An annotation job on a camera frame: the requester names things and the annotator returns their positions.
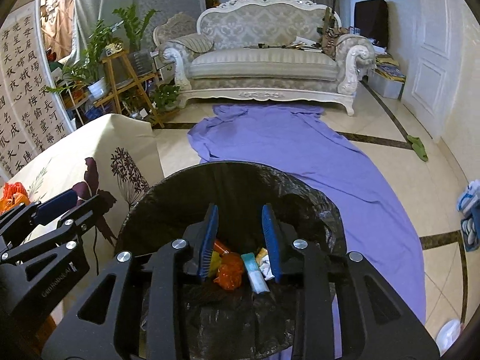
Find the yellow black bottle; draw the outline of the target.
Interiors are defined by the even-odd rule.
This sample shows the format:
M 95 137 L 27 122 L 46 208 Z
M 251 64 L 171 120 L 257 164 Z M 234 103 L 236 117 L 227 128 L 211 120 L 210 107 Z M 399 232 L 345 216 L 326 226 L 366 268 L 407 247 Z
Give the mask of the yellow black bottle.
M 266 281 L 270 281 L 271 279 L 274 278 L 274 275 L 272 274 L 270 259 L 269 259 L 269 252 L 265 248 L 261 248 L 258 254 L 256 255 L 256 263 Z

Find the red black bottle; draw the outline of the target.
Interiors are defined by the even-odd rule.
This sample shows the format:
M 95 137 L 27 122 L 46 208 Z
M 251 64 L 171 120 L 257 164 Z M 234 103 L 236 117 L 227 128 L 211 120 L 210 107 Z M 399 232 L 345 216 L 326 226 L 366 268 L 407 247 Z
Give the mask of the red black bottle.
M 225 246 L 222 242 L 215 240 L 213 249 L 215 252 L 219 254 L 219 256 L 223 257 L 231 252 L 231 250 Z

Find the yellow trash in bin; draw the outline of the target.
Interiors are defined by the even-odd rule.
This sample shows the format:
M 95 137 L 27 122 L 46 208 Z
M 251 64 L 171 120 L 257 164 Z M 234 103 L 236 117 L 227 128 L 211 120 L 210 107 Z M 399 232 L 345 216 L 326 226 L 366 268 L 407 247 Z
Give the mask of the yellow trash in bin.
M 218 252 L 213 251 L 211 255 L 208 277 L 216 277 L 218 268 L 220 267 L 221 264 L 222 264 L 221 255 Z

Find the white panel door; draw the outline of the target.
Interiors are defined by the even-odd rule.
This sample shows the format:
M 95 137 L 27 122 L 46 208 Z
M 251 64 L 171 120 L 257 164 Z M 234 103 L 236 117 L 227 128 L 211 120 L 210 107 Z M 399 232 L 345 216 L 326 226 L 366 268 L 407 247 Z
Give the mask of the white panel door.
M 445 129 L 461 73 L 463 0 L 416 0 L 403 104 L 434 140 Z

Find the floral cream tablecloth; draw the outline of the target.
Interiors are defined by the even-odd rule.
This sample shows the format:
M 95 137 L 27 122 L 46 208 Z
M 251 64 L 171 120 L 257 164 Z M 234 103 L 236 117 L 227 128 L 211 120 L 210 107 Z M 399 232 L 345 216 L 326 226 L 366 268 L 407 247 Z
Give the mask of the floral cream tablecloth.
M 74 189 L 79 203 L 99 195 L 109 205 L 108 212 L 82 237 L 90 269 L 57 306 L 56 320 L 113 257 L 128 212 L 163 177 L 151 125 L 108 114 L 53 144 L 10 178 L 12 183 L 22 183 L 32 202 L 45 202 Z

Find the orange trash in bin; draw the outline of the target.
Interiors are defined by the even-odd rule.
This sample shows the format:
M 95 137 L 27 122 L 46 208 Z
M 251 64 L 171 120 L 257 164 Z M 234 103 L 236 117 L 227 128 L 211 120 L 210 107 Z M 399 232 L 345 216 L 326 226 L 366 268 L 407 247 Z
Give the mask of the orange trash in bin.
M 214 282 L 226 291 L 233 291 L 242 284 L 244 262 L 237 253 L 226 253 L 221 257 Z

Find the orange plastic bag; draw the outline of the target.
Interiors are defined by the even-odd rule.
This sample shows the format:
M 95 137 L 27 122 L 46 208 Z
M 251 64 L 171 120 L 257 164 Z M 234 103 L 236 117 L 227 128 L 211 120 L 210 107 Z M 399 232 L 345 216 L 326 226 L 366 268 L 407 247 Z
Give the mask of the orange plastic bag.
M 28 206 L 30 200 L 27 195 L 20 192 L 14 193 L 11 197 L 2 198 L 0 202 L 0 214 L 2 215 L 21 204 Z

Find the purple floor sheet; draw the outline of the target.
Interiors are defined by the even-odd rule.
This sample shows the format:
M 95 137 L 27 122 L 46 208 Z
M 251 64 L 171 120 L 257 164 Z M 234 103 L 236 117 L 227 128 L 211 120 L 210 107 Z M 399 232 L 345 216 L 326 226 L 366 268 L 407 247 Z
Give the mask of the purple floor sheet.
M 314 105 L 217 105 L 188 133 L 202 162 L 266 164 L 323 192 L 339 209 L 346 247 L 384 276 L 421 322 L 422 245 L 400 200 L 369 157 L 320 120 Z

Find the white storage box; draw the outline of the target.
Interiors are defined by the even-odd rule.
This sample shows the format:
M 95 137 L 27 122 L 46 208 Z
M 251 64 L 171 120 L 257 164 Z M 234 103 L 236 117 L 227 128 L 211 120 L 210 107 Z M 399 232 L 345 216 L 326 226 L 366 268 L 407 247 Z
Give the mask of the white storage box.
M 404 89 L 405 78 L 398 80 L 397 77 L 394 80 L 386 78 L 374 70 L 368 72 L 368 85 L 379 96 L 390 99 L 401 99 L 401 95 Z

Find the teal white tube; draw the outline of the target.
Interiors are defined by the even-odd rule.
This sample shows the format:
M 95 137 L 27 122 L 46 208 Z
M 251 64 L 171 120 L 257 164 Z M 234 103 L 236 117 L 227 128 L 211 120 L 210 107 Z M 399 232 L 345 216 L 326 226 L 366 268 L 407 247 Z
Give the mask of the teal white tube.
M 247 271 L 252 291 L 256 294 L 268 293 L 269 287 L 265 282 L 264 276 L 260 271 L 254 254 L 244 253 L 241 255 L 241 259 Z

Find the calligraphy folding screen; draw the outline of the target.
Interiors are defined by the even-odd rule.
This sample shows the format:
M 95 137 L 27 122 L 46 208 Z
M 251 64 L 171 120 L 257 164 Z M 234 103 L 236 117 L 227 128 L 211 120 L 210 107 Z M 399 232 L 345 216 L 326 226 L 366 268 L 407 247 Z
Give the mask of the calligraphy folding screen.
M 53 86 L 36 8 L 11 12 L 1 27 L 1 181 L 10 180 L 40 153 L 72 132 Z

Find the green cloth on floor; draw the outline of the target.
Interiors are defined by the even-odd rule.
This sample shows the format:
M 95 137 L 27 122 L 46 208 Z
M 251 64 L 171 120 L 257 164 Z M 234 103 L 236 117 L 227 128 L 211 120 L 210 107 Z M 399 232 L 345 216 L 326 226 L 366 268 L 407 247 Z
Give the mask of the green cloth on floor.
M 407 135 L 406 140 L 411 145 L 412 149 L 423 162 L 428 162 L 429 158 L 422 140 L 418 136 Z

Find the blue white bag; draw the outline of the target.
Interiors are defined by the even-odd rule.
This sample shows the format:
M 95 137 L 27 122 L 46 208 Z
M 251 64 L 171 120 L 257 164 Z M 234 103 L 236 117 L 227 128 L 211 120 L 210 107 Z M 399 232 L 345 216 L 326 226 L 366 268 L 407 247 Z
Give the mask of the blue white bag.
M 460 233 L 467 252 L 479 249 L 480 181 L 473 180 L 459 196 L 456 209 L 463 215 Z

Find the potted plant white pot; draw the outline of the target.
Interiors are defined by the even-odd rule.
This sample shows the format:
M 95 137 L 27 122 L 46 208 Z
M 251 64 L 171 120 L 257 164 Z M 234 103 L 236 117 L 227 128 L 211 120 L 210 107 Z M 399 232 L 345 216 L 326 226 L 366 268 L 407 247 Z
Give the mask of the potted plant white pot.
M 100 65 L 103 58 L 112 57 L 124 50 L 123 41 L 114 35 L 114 32 L 123 23 L 121 20 L 111 26 L 106 26 L 102 19 L 99 20 L 78 61 L 73 63 L 72 66 L 62 68 L 61 78 L 65 80 L 65 84 L 56 87 L 47 86 L 46 91 L 61 94 L 68 89 L 76 90 L 81 86 L 87 86 L 95 100 L 105 97 L 107 83 L 105 78 L 100 76 Z

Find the wooden plant stand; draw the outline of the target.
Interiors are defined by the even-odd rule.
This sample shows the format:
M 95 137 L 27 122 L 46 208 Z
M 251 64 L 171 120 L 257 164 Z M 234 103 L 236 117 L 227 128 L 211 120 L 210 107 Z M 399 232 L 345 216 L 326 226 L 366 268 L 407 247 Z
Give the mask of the wooden plant stand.
M 115 73 L 113 69 L 113 61 L 117 59 L 121 62 L 121 64 L 124 66 L 124 69 L 128 73 L 127 83 L 121 86 L 118 86 L 116 83 Z M 154 70 L 153 72 L 150 72 L 148 74 L 138 76 L 134 70 L 132 63 L 130 63 L 128 59 L 126 50 L 122 50 L 113 55 L 106 56 L 101 60 L 101 62 L 103 64 L 103 67 L 106 69 L 106 82 L 109 84 L 110 90 L 107 95 L 103 96 L 100 100 L 95 101 L 94 106 L 103 107 L 104 104 L 110 102 L 111 100 L 114 100 L 113 111 L 114 113 L 120 114 L 120 94 L 128 91 L 131 88 L 136 88 L 140 92 L 141 98 L 148 105 L 151 114 L 153 115 L 155 124 L 163 128 L 164 123 L 162 122 L 159 113 L 154 108 L 150 98 L 148 97 L 143 87 L 143 84 L 148 80 L 158 79 L 158 72 Z

